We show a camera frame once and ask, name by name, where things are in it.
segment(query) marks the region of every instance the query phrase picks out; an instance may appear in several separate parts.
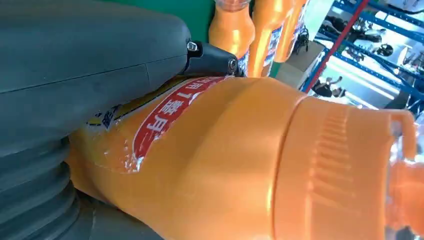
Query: orange plastic bottle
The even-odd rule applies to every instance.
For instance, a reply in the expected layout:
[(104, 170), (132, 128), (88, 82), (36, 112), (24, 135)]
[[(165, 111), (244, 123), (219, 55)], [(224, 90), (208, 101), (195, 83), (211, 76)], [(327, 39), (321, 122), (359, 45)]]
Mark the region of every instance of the orange plastic bottle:
[(284, 63), (292, 54), (300, 30), (304, 26), (305, 10), (308, 3), (309, 0), (295, 0), (294, 11), (285, 21), (274, 62)]
[(292, 11), (292, 0), (258, 0), (253, 9), (255, 38), (250, 45), (248, 76), (269, 75), (277, 50), (284, 20)]
[(166, 240), (384, 240), (394, 123), (413, 158), (407, 111), (322, 101), (271, 78), (201, 77), (98, 114), (70, 137), (81, 156), (67, 162), (76, 188)]
[(249, 15), (250, 0), (215, 0), (215, 16), (209, 27), (209, 43), (234, 54), (247, 74), (249, 46), (255, 26)]

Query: bolt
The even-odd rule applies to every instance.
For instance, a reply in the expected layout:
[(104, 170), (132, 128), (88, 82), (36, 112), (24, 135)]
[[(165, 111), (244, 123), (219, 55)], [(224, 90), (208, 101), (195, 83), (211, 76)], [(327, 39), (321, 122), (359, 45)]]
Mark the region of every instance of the bolt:
[(231, 69), (232, 71), (235, 71), (237, 69), (237, 60), (235, 60), (234, 58), (231, 58), (228, 61), (228, 66), (229, 66), (229, 69)]
[(190, 52), (196, 52), (198, 50), (198, 45), (192, 41), (189, 41), (187, 43), (187, 50), (189, 50)]

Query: blue metal shelf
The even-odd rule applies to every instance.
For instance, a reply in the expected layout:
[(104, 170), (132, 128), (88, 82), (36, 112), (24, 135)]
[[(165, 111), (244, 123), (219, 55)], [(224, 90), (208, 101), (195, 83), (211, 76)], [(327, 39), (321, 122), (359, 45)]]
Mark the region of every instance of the blue metal shelf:
[[(323, 31), (321, 29), (319, 30), (319, 33), (321, 33), (321, 34), (323, 34), (323, 35), (325, 35), (327, 37), (324, 40), (328, 40), (328, 41), (332, 41), (333, 42), (337, 38), (335, 35), (333, 35), (333, 34), (331, 34), (329, 32)], [(351, 64), (351, 65), (353, 65), (353, 66), (355, 66), (355, 67), (357, 67), (357, 68), (359, 68), (359, 69), (361, 69), (361, 70), (363, 70), (363, 71), (365, 71), (365, 72), (367, 72), (367, 73), (369, 73), (369, 74), (371, 74), (371, 75), (373, 75), (373, 76), (375, 76), (375, 77), (377, 77), (379, 79), (381, 79), (381, 80), (383, 80), (383, 81), (385, 81), (388, 84), (391, 84), (391, 85), (393, 85), (393, 86), (401, 89), (402, 91), (405, 91), (405, 92), (410, 93), (411, 95), (413, 95), (414, 97), (416, 97), (418, 99), (424, 100), (424, 93), (421, 93), (417, 89), (415, 89), (414, 87), (410, 86), (401, 77), (395, 75), (393, 73), (393, 71), (391, 69), (389, 69), (388, 67), (397, 68), (397, 69), (399, 69), (400, 72), (406, 73), (406, 74), (408, 74), (410, 76), (413, 76), (415, 79), (419, 79), (421, 81), (424, 81), (424, 76), (421, 76), (421, 75), (418, 75), (416, 73), (413, 73), (413, 72), (411, 72), (411, 71), (409, 71), (409, 70), (407, 70), (407, 69), (405, 69), (405, 68), (403, 68), (401, 66), (398, 66), (398, 65), (396, 65), (396, 64), (394, 64), (394, 63), (392, 63), (390, 61), (387, 61), (386, 59), (383, 59), (380, 56), (377, 56), (377, 55), (375, 55), (375, 54), (373, 54), (373, 53), (371, 53), (371, 52), (369, 52), (369, 51), (367, 51), (365, 49), (362, 49), (362, 48), (354, 45), (353, 43), (351, 43), (349, 41), (343, 40), (342, 41), (342, 44), (345, 45), (346, 47), (352, 48), (355, 51), (360, 52), (360, 53), (362, 53), (362, 54), (364, 54), (364, 55), (366, 55), (366, 56), (368, 56), (370, 58), (373, 58), (379, 64), (381, 64), (383, 67), (385, 67), (386, 70), (389, 73), (391, 73), (392, 75), (394, 75), (396, 78), (399, 78), (402, 81), (402, 83), (398, 83), (398, 82), (396, 82), (396, 81), (394, 81), (394, 80), (392, 80), (392, 79), (390, 79), (390, 78), (388, 78), (386, 76), (383, 76), (383, 75), (381, 75), (381, 74), (379, 74), (379, 73), (377, 73), (377, 72), (375, 72), (375, 71), (373, 71), (373, 70), (371, 70), (371, 69), (369, 69), (369, 68), (361, 65), (360, 63), (358, 63), (358, 62), (356, 62), (356, 61), (354, 61), (354, 60), (352, 60), (352, 59), (350, 59), (348, 57), (342, 56), (340, 53), (337, 53), (336, 52), (336, 53), (333, 54), (333, 56), (335, 56), (335, 57), (337, 57), (337, 58), (339, 58), (339, 59), (341, 59), (341, 60), (343, 60), (343, 61), (345, 61), (345, 62), (347, 62), (347, 63), (349, 63), (349, 64)]]
[(378, 4), (376, 2), (369, 2), (368, 5), (370, 7), (373, 7), (376, 10), (382, 11), (382, 12), (389, 14), (393, 17), (396, 17), (398, 19), (402, 19), (402, 20), (404, 20), (404, 21), (406, 21), (410, 24), (413, 24), (413, 25), (418, 26), (420, 28), (424, 28), (424, 21), (421, 21), (421, 20), (418, 20), (418, 19), (413, 18), (411, 16), (408, 16), (403, 12), (400, 12), (400, 11), (395, 10), (393, 8)]
[[(334, 34), (331, 34), (329, 32), (325, 32), (325, 31), (322, 31), (321, 29), (319, 30), (319, 33), (321, 33), (321, 34), (325, 35), (326, 37), (328, 37), (328, 40), (329, 41), (332, 41), (332, 42), (334, 42), (334, 40), (337, 38), (337, 36), (335, 36)], [(358, 51), (358, 52), (360, 52), (360, 53), (362, 53), (364, 55), (367, 55), (370, 58), (373, 58), (373, 59), (377, 60), (377, 62), (380, 62), (380, 63), (382, 62), (382, 63), (386, 64), (387, 66), (389, 66), (391, 68), (399, 69), (400, 72), (406, 73), (406, 74), (408, 74), (408, 75), (410, 75), (410, 76), (412, 76), (412, 77), (414, 77), (416, 79), (419, 79), (421, 81), (424, 81), (424, 76), (419, 75), (419, 74), (416, 74), (414, 72), (411, 72), (410, 70), (408, 70), (408, 69), (406, 69), (406, 68), (404, 68), (402, 66), (398, 66), (398, 65), (394, 64), (393, 62), (390, 62), (390, 61), (388, 61), (388, 60), (386, 60), (386, 59), (384, 59), (384, 58), (382, 58), (382, 57), (380, 57), (378, 55), (375, 55), (374, 53), (371, 53), (371, 52), (369, 52), (369, 51), (367, 51), (367, 50), (365, 50), (363, 48), (360, 48), (360, 47), (354, 45), (353, 43), (351, 43), (349, 41), (343, 40), (342, 41), (342, 44), (345, 45), (345, 46), (347, 46), (347, 47), (350, 47), (350, 48), (352, 48), (352, 49), (354, 49), (354, 50), (356, 50), (356, 51)]]
[[(403, 21), (406, 21), (410, 24), (413, 24), (419, 28), (423, 28), (424, 29), (424, 21), (415, 19), (409, 15), (404, 14), (403, 12), (400, 12), (398, 10), (389, 8), (387, 6), (375, 3), (375, 2), (369, 2), (369, 0), (357, 0), (355, 4), (350, 3), (348, 1), (343, 1), (343, 0), (336, 0), (333, 3), (333, 7), (336, 7), (338, 9), (341, 9), (347, 13), (352, 14), (352, 18), (349, 20), (348, 22), (348, 28), (350, 28), (352, 26), (352, 24), (358, 19), (358, 18), (362, 18), (366, 21), (375, 23), (379, 26), (381, 26), (382, 28), (386, 28), (388, 30), (394, 31), (396, 33), (399, 33), (407, 38), (410, 38), (412, 40), (415, 40), (417, 42), (423, 43), (424, 44), (424, 33), (421, 32), (416, 32), (416, 31), (411, 31), (411, 30), (407, 30), (404, 29), (402, 27), (399, 27), (397, 25), (394, 25), (392, 23), (389, 23), (386, 21), (387, 17), (385, 19), (380, 19), (380, 18), (376, 18), (374, 15), (368, 13), (368, 12), (362, 12), (365, 9), (365, 6), (368, 5), (371, 8), (377, 10), (377, 11), (382, 11), (384, 13), (386, 13), (388, 16), (393, 16), (396, 17), (398, 19), (401, 19)], [(340, 36), (336, 36), (330, 32), (327, 32), (323, 29), (319, 30), (319, 33), (324, 35), (325, 37), (319, 37), (317, 36), (315, 39), (319, 40), (326, 40), (326, 41), (331, 41), (333, 42), (333, 46), (331, 48), (331, 50), (329, 50), (328, 48), (324, 49), (325, 52), (325, 56), (324, 59), (322, 59), (320, 61), (320, 63), (318, 64), (318, 66), (312, 71), (311, 76), (307, 79), (307, 81), (305, 82), (305, 84), (302, 87), (303, 91), (308, 91), (309, 89), (311, 89), (311, 87), (315, 84), (315, 82), (318, 79), (318, 76), (320, 75), (322, 69), (324, 68), (324, 65), (326, 64), (326, 62), (329, 59), (329, 55), (332, 54), (333, 56), (335, 56), (336, 58), (378, 78), (383, 80), (384, 82), (394, 86), (395, 88), (400, 89), (403, 92), (406, 92), (408, 94), (410, 94), (410, 100), (408, 100), (408, 109), (410, 109), (410, 111), (414, 112), (414, 114), (417, 113), (417, 111), (419, 112), (422, 108), (422, 101), (424, 101), (424, 93), (420, 92), (417, 89), (417, 86), (422, 87), (424, 86), (424, 75), (420, 75), (417, 74), (415, 72), (412, 72), (402, 66), (398, 66), (393, 62), (390, 62), (382, 57), (380, 57), (379, 55), (376, 55), (374, 53), (371, 53), (365, 49), (360, 48), (359, 46), (354, 45), (352, 42), (349, 42), (347, 40), (345, 40), (346, 37), (346, 33), (347, 33), (348, 29), (344, 29), (342, 34)], [(360, 64), (359, 62), (343, 56), (341, 53), (335, 51), (338, 47), (340, 46), (344, 46), (344, 47), (348, 47), (354, 51), (357, 51), (358, 53), (363, 54), (364, 56), (368, 56), (372, 59), (374, 59), (378, 64), (381, 65), (381, 67), (386, 70), (388, 73), (392, 74), (395, 78), (399, 79), (400, 82), (387, 77), (385, 75), (382, 75), (379, 72), (376, 72), (372, 69), (369, 69), (368, 67), (366, 67), (365, 65)], [(402, 74), (395, 74), (394, 73), (394, 69), (398, 69), (399, 72), (401, 72)], [(411, 76), (414, 78), (413, 82), (414, 85), (411, 86), (405, 79), (405, 75)]]
[[(415, 25), (417, 25), (419, 27), (424, 26), (424, 22), (419, 21), (419, 20), (415, 20), (414, 21), (412, 17), (407, 16), (406, 14), (400, 13), (398, 11), (396, 11), (397, 13), (394, 13), (394, 10), (392, 10), (392, 9), (390, 9), (388, 7), (380, 6), (380, 5), (375, 4), (375, 3), (374, 4), (369, 3), (369, 5), (370, 6), (371, 5), (372, 6), (377, 6), (379, 8), (379, 10), (381, 9), (381, 11), (384, 11), (385, 13), (389, 13), (390, 12), (392, 14), (396, 14), (396, 17), (397, 18), (404, 19), (404, 20), (405, 19), (408, 19), (407, 22), (414, 23)], [(338, 9), (341, 9), (341, 10), (347, 12), (347, 13), (350, 13), (350, 14), (353, 14), (353, 12), (355, 11), (355, 9), (352, 8), (351, 6), (348, 6), (346, 4), (340, 3), (338, 1), (334, 1), (333, 7), (336, 7)], [(389, 22), (387, 22), (387, 21), (385, 21), (383, 19), (377, 18), (374, 15), (371, 15), (371, 14), (366, 13), (366, 12), (361, 12), (359, 14), (359, 17), (362, 18), (362, 19), (364, 19), (364, 20), (366, 20), (366, 21), (370, 21), (372, 23), (375, 23), (377, 25), (382, 26), (383, 28), (386, 28), (388, 30), (392, 30), (393, 32), (399, 33), (399, 34), (401, 34), (401, 35), (403, 35), (403, 36), (405, 36), (407, 38), (410, 38), (412, 40), (415, 40), (417, 42), (420, 42), (420, 43), (423, 43), (424, 44), (424, 34), (421, 33), (421, 32), (415, 32), (415, 31), (406, 30), (406, 29), (404, 29), (402, 27), (399, 27), (399, 26), (396, 26), (394, 24), (391, 24), (391, 23), (389, 23)]]

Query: red label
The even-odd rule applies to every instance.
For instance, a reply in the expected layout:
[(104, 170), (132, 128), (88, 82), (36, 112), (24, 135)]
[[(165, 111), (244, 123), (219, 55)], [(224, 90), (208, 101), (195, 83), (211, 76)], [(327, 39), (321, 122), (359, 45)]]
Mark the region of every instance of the red label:
[(211, 86), (226, 77), (200, 77), (182, 85), (168, 95), (140, 125), (132, 143), (138, 162), (142, 162), (153, 141), (159, 139), (185, 109)]

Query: storage rack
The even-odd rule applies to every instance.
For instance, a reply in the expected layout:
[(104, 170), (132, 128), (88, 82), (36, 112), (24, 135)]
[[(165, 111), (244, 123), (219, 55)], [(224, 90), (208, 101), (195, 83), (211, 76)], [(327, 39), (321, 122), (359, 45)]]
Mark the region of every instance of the storage rack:
[[(368, 13), (368, 12), (364, 12), (363, 10), (366, 8), (366, 6), (369, 6), (375, 10), (378, 11), (382, 11), (384, 13), (386, 13), (386, 17), (384, 19), (380, 19), (375, 17), (374, 15)], [(317, 82), (319, 76), (321, 75), (322, 71), (325, 68), (326, 63), (328, 62), (328, 60), (330, 59), (330, 56), (334, 56), (356, 68), (361, 69), (362, 71), (373, 75), (387, 83), (389, 83), (390, 85), (400, 89), (403, 92), (406, 92), (408, 94), (410, 94), (411, 96), (414, 96), (415, 98), (417, 98), (418, 100), (415, 102), (411, 102), (409, 108), (415, 108), (415, 111), (421, 111), (419, 108), (419, 105), (421, 105), (421, 101), (424, 101), (424, 94), (421, 93), (420, 91), (418, 91), (416, 88), (414, 88), (412, 85), (410, 85), (408, 82), (406, 82), (399, 74), (394, 73), (394, 69), (398, 69), (399, 73), (403, 73), (404, 75), (408, 75), (408, 76), (412, 76), (415, 81), (424, 81), (424, 75), (420, 75), (420, 74), (416, 74), (414, 72), (409, 71), (408, 69), (405, 69), (402, 66), (399, 66), (397, 64), (394, 64), (390, 61), (387, 61), (385, 59), (383, 59), (382, 57), (375, 55), (367, 50), (364, 50), (354, 44), (352, 44), (349, 41), (345, 40), (345, 37), (347, 36), (349, 30), (351, 29), (351, 27), (353, 26), (353, 24), (356, 22), (356, 20), (358, 18), (362, 18), (366, 21), (375, 23), (383, 28), (386, 28), (388, 30), (391, 30), (393, 32), (399, 33), (409, 39), (415, 40), (419, 43), (423, 43), (424, 44), (424, 34), (421, 32), (415, 32), (415, 31), (410, 31), (407, 29), (404, 29), (402, 27), (399, 27), (397, 25), (394, 25), (392, 23), (387, 22), (387, 17), (388, 16), (394, 16), (398, 19), (404, 20), (410, 24), (413, 24), (415, 26), (418, 26), (420, 28), (424, 28), (424, 22), (418, 19), (415, 19), (411, 16), (408, 16), (400, 11), (397, 11), (395, 9), (386, 7), (384, 5), (378, 4), (376, 2), (369, 2), (369, 0), (357, 0), (357, 2), (355, 4), (352, 4), (346, 0), (336, 0), (333, 3), (333, 7), (336, 7), (340, 10), (343, 10), (347, 13), (352, 14), (352, 17), (350, 19), (350, 21), (347, 23), (347, 26), (345, 27), (345, 29), (343, 30), (343, 32), (339, 35), (333, 35), (330, 32), (327, 32), (325, 30), (320, 29), (319, 33), (321, 33), (322, 35), (324, 35), (324, 37), (316, 37), (316, 40), (326, 40), (326, 41), (331, 41), (333, 42), (333, 46), (331, 49), (326, 48), (324, 50), (325, 55), (322, 58), (322, 60), (319, 62), (319, 64), (317, 65), (317, 67), (314, 68), (314, 70), (311, 72), (310, 77), (306, 80), (306, 82), (304, 83), (303, 87), (302, 87), (302, 91), (303, 92), (309, 92), (309, 90), (314, 86), (314, 84)], [(361, 65), (360, 63), (356, 62), (355, 60), (349, 58), (349, 57), (345, 57), (342, 54), (340, 54), (339, 52), (337, 52), (337, 49), (339, 48), (339, 46), (343, 44), (346, 47), (349, 47), (359, 53), (364, 54), (365, 56), (371, 57), (373, 58), (377, 63), (379, 63), (386, 71), (388, 71), (389, 73), (393, 74), (396, 78), (400, 79), (400, 82), (395, 81), (389, 77), (386, 77), (372, 69), (367, 68), (364, 65)]]

